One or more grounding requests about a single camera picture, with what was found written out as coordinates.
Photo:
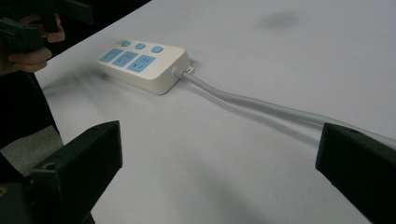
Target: power switch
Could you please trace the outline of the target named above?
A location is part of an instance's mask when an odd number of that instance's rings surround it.
[[[122,41],[122,43],[121,43],[121,45],[122,45],[123,47],[128,47],[130,44],[131,44],[131,42],[128,41],[128,40]]]
[[[163,48],[160,46],[155,46],[154,48],[152,48],[151,52],[153,53],[160,53],[161,51],[163,51]]]
[[[135,46],[136,49],[143,49],[143,48],[145,48],[145,47],[146,47],[146,45],[143,44],[143,43],[138,43],[138,44]]]

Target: black bracket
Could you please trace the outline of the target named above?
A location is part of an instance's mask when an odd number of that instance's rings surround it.
[[[396,223],[396,150],[343,126],[323,127],[317,169],[373,223]]]
[[[121,167],[119,122],[94,126],[34,167],[30,185],[0,184],[0,223],[92,224]]]
[[[35,28],[19,23],[19,19],[38,13],[40,24],[48,33],[58,32],[55,13],[93,24],[92,10],[87,4],[74,0],[26,0],[7,1],[0,6],[0,39],[8,53],[30,52],[44,48],[41,34]]]

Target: white cable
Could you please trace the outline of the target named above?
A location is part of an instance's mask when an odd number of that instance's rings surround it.
[[[225,91],[220,91],[220,90],[204,83],[201,79],[192,76],[187,71],[184,71],[177,67],[173,69],[173,75],[178,78],[185,79],[185,80],[189,81],[190,83],[201,88],[202,90],[204,90],[204,91],[210,93],[211,95],[219,98],[220,100],[223,100],[228,103],[232,103],[232,104],[236,104],[236,105],[243,105],[243,106],[246,106],[246,107],[249,107],[252,109],[257,109],[260,111],[271,111],[271,112],[275,112],[280,115],[289,116],[289,117],[293,117],[296,119],[302,119],[302,120],[314,122],[314,123],[321,124],[321,125],[323,125],[324,123],[331,123],[331,124],[344,126],[349,129],[358,131],[360,133],[364,133],[364,134],[376,139],[377,141],[379,141],[389,147],[396,148],[396,140],[395,139],[392,139],[392,138],[389,138],[389,137],[386,137],[386,136],[383,136],[383,135],[380,135],[377,133],[372,133],[367,130],[363,130],[362,128],[353,126],[351,124],[345,123],[345,122],[337,120],[337,119],[331,119],[331,118],[321,116],[318,114],[309,113],[309,112],[305,112],[302,110],[296,110],[296,109],[288,108],[288,107],[285,107],[282,105],[275,105],[275,104],[268,103],[268,102],[265,102],[262,100],[258,100],[258,99],[254,99],[254,98],[250,98],[250,97],[246,97],[246,96],[242,96],[242,95],[231,94],[231,93],[228,93]]]

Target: white table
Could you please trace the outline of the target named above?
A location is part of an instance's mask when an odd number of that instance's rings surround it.
[[[394,1],[153,0],[37,78],[65,143],[119,120],[124,165],[97,223],[369,223],[315,169],[321,126],[226,104],[179,81],[162,96],[103,75],[122,38],[187,49],[224,91],[396,134]]]

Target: finger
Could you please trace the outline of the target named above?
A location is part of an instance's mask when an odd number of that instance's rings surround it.
[[[40,62],[34,64],[14,63],[14,68],[28,73],[37,72],[47,66],[47,62]]]
[[[35,13],[35,14],[31,14],[30,16],[21,18],[20,23],[28,25],[30,22],[39,21],[39,20],[41,20],[40,15]]]
[[[43,48],[33,51],[31,53],[15,53],[8,56],[8,60],[11,63],[26,63],[35,64],[48,60],[52,57],[52,53],[49,49]]]
[[[57,33],[49,33],[47,35],[47,40],[49,43],[54,42],[61,42],[65,39],[64,28],[61,25],[58,25],[58,32]]]
[[[63,31],[61,25],[58,25],[58,32],[56,33],[47,33],[43,24],[29,24],[29,26],[36,28],[40,32],[41,37],[48,37],[50,34],[60,33],[61,32],[60,29]]]

